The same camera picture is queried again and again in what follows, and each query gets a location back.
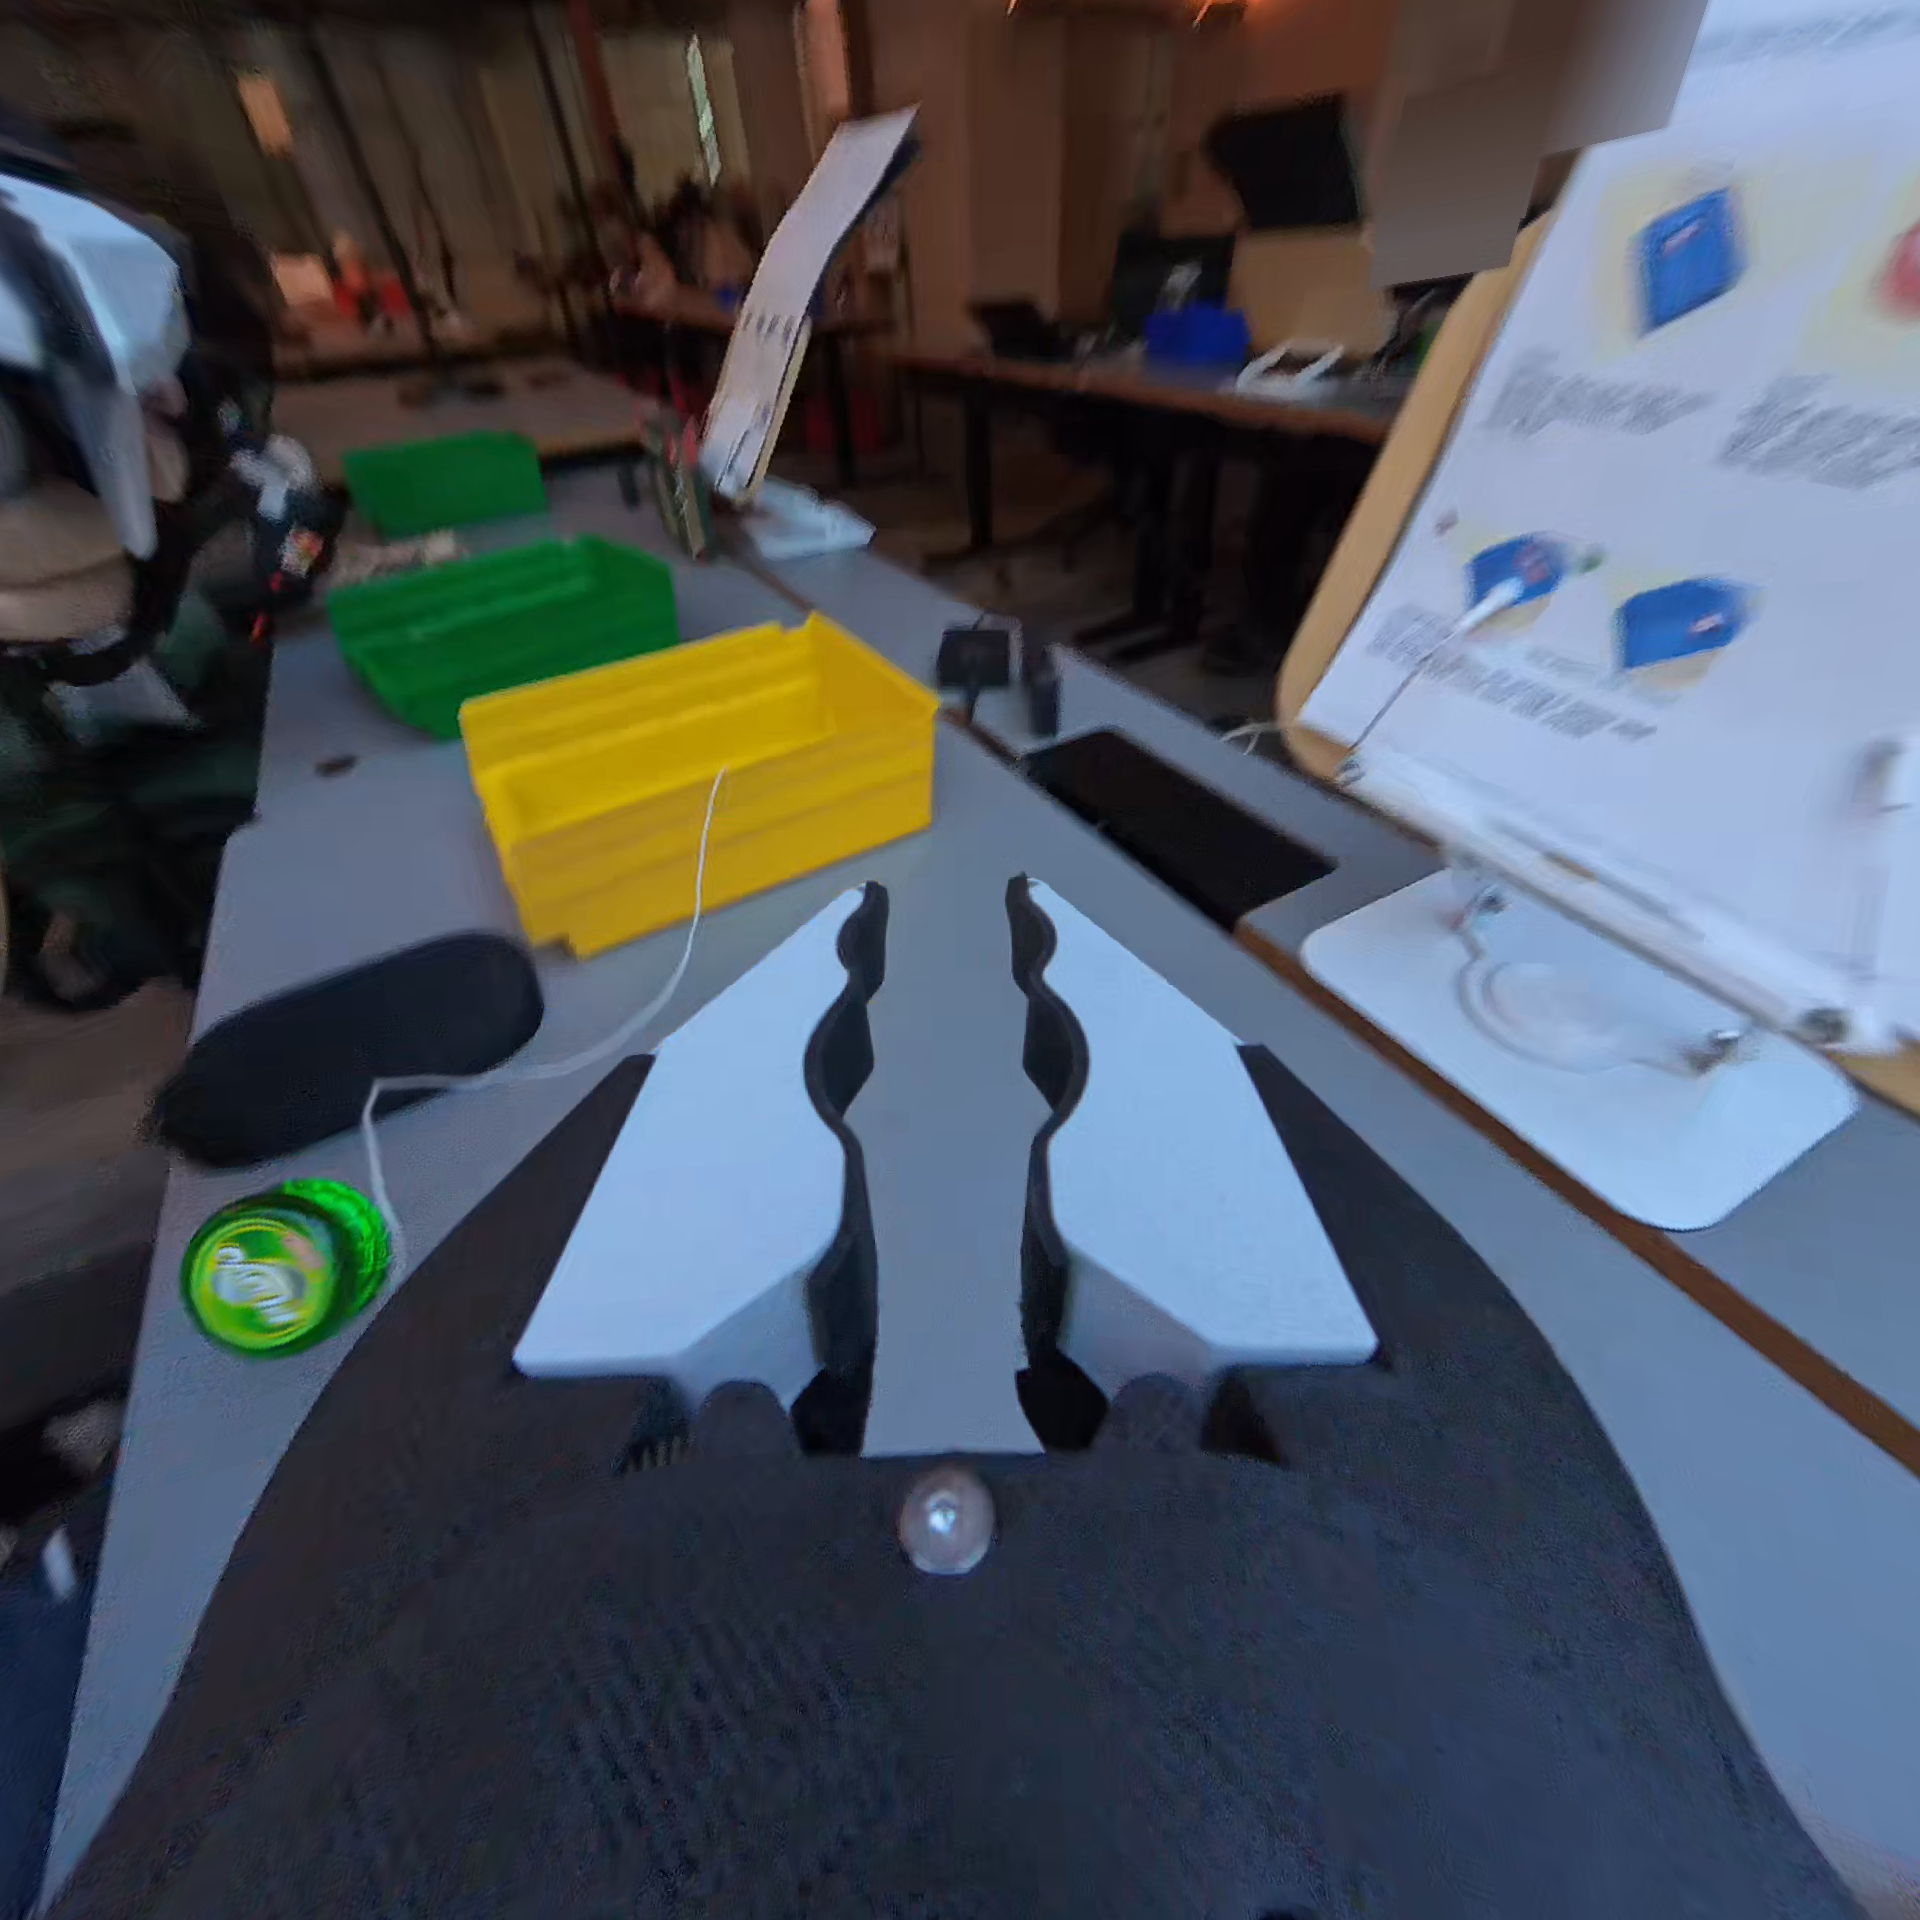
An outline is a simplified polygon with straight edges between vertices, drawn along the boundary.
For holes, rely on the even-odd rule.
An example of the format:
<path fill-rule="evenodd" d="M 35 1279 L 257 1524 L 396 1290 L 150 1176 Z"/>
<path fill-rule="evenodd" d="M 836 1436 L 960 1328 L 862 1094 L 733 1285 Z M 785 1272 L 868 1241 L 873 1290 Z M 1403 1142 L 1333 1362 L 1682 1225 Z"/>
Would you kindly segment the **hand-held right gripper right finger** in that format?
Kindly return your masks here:
<path fill-rule="evenodd" d="M 1087 1448 L 1140 1378 L 1351 1369 L 1378 1332 L 1262 1101 L 1275 1057 L 1035 878 L 1005 891 L 1043 1101 L 1023 1215 L 1023 1412 Z"/>

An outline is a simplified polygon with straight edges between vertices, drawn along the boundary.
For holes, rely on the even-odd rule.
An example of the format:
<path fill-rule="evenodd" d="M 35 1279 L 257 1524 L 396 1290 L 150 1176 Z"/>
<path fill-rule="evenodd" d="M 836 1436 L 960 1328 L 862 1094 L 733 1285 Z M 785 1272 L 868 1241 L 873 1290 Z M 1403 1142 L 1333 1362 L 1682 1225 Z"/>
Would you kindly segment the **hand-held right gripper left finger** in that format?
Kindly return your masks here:
<path fill-rule="evenodd" d="M 762 1384 L 804 1452 L 856 1454 L 878 1231 L 850 1105 L 873 1080 L 889 891 L 833 899 L 650 1057 L 527 1319 L 527 1378 Z"/>

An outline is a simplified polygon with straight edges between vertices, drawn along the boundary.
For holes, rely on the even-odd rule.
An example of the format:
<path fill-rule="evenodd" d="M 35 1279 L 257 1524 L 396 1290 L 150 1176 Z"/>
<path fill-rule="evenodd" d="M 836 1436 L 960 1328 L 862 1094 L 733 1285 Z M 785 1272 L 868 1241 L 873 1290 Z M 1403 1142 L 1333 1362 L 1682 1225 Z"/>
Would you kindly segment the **green yoyo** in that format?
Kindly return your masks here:
<path fill-rule="evenodd" d="M 195 1225 L 180 1255 L 180 1305 L 231 1354 L 301 1354 L 369 1311 L 390 1267 L 390 1224 L 366 1193 L 293 1177 Z"/>

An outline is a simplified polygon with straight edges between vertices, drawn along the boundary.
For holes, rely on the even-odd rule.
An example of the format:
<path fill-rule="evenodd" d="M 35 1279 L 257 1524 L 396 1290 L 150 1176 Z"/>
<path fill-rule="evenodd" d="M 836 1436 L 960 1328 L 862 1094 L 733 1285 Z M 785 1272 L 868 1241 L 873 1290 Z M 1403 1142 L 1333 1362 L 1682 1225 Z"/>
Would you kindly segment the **yellow plastic bin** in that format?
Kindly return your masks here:
<path fill-rule="evenodd" d="M 593 959 L 929 828 L 939 710 L 808 612 L 485 693 L 459 740 L 524 937 Z"/>

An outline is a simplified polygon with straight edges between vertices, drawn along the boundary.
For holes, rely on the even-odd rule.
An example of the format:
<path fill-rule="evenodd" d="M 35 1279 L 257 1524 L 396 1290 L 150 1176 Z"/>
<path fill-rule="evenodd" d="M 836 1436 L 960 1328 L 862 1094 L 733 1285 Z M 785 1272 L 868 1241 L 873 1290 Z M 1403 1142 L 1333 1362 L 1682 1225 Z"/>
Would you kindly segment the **person's left hand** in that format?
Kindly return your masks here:
<path fill-rule="evenodd" d="M 4 502 L 4 644 L 55 647 L 133 630 L 134 562 L 106 505 L 41 478 Z"/>

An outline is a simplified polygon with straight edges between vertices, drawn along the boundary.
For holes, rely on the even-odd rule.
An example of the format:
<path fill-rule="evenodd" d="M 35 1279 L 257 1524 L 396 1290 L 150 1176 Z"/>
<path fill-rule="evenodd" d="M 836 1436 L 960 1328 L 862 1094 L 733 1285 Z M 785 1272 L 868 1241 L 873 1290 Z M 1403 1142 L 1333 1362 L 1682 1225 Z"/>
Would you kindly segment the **small green plastic bin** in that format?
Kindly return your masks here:
<path fill-rule="evenodd" d="M 546 512 L 541 450 L 505 426 L 349 448 L 344 484 L 385 542 Z"/>

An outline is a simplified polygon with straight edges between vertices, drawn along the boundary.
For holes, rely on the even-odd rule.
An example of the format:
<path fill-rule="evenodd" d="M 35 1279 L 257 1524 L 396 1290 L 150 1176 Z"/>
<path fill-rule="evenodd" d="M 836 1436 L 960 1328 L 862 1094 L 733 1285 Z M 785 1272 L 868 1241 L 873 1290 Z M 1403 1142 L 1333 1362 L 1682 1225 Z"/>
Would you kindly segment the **large green plastic bin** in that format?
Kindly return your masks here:
<path fill-rule="evenodd" d="M 666 562 L 599 534 L 333 588 L 325 611 L 373 702 L 433 740 L 459 733 L 469 701 L 683 639 Z"/>

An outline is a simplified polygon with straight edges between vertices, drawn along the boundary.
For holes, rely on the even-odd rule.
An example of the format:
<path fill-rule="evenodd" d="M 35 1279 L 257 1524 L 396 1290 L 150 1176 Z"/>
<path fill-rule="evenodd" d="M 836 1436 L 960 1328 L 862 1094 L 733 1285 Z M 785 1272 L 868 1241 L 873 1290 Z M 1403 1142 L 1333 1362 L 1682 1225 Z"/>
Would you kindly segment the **black soft oval case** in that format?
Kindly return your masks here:
<path fill-rule="evenodd" d="M 150 1105 L 193 1167 L 265 1167 L 352 1134 L 373 1086 L 396 1104 L 508 1063 L 544 1022 L 527 947 L 446 933 L 257 1001 L 195 1039 Z"/>

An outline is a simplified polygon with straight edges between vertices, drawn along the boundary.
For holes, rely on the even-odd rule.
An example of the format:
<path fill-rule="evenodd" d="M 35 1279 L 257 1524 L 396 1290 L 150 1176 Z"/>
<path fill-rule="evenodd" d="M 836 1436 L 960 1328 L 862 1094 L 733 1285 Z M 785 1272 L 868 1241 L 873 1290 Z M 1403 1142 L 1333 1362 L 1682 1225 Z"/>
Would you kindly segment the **white board stand base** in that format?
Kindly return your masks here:
<path fill-rule="evenodd" d="M 1490 878 L 1444 872 L 1317 928 L 1333 998 L 1608 1209 L 1720 1225 L 1861 1112 L 1854 1082 Z"/>

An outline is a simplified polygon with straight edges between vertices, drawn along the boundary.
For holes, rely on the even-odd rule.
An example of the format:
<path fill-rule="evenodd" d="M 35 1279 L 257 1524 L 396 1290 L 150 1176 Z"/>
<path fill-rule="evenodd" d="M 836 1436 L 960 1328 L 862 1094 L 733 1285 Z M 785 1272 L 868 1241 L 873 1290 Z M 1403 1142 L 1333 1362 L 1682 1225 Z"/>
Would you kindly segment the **black power adapter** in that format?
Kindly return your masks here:
<path fill-rule="evenodd" d="M 1005 620 L 950 626 L 934 652 L 934 689 L 961 727 L 973 727 L 979 701 L 1014 684 L 1020 627 Z"/>

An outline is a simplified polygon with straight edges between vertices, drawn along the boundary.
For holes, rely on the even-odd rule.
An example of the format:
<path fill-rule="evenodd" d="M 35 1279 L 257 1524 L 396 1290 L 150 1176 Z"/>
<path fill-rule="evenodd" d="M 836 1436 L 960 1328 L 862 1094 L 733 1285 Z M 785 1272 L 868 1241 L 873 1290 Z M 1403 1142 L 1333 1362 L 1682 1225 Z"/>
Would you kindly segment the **white document board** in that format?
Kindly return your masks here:
<path fill-rule="evenodd" d="M 733 315 L 699 431 L 698 472 L 718 505 L 740 512 L 758 505 L 828 267 L 916 154 L 919 109 L 913 104 L 838 127 L 770 238 Z"/>

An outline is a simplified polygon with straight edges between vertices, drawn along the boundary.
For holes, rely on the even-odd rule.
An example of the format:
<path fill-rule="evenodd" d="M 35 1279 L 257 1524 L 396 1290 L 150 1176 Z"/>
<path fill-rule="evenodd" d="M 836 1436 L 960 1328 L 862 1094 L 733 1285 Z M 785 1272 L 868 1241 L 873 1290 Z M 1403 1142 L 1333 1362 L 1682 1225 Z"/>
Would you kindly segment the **wooden background table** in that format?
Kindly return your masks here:
<path fill-rule="evenodd" d="M 1257 395 L 1207 370 L 1151 368 L 1128 358 L 1043 365 L 990 353 L 889 349 L 916 397 L 950 397 L 961 411 L 961 489 L 968 534 L 925 557 L 929 571 L 1002 559 L 1043 542 L 1079 548 L 1118 512 L 1108 493 L 1062 512 L 1024 534 L 996 532 L 996 418 L 1024 411 L 1091 431 L 1104 450 L 1140 472 L 1132 612 L 1115 630 L 1167 622 L 1175 584 L 1210 566 L 1210 517 L 1219 470 L 1260 457 L 1281 438 L 1330 438 L 1378 448 L 1412 395 L 1410 372 L 1340 370 L 1308 384 Z"/>

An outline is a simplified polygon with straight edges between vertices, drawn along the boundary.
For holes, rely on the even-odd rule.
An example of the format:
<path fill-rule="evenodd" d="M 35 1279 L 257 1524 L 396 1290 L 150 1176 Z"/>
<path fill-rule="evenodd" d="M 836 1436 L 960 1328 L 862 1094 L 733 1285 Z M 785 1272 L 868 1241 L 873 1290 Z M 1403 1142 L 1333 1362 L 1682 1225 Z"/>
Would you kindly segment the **illustrated instruction sheet board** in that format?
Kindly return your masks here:
<path fill-rule="evenodd" d="M 1707 8 L 1455 305 L 1281 717 L 1916 1112 L 1915 2 Z"/>

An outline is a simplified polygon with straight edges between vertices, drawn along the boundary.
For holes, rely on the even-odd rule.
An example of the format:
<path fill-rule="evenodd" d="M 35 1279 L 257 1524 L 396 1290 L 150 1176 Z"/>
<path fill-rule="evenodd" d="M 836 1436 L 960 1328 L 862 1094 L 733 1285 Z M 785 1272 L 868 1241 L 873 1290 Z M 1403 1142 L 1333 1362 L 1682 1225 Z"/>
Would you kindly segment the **black monitor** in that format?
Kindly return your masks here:
<path fill-rule="evenodd" d="M 1351 117 L 1340 93 L 1224 114 L 1207 127 L 1203 154 L 1249 234 L 1365 224 Z"/>

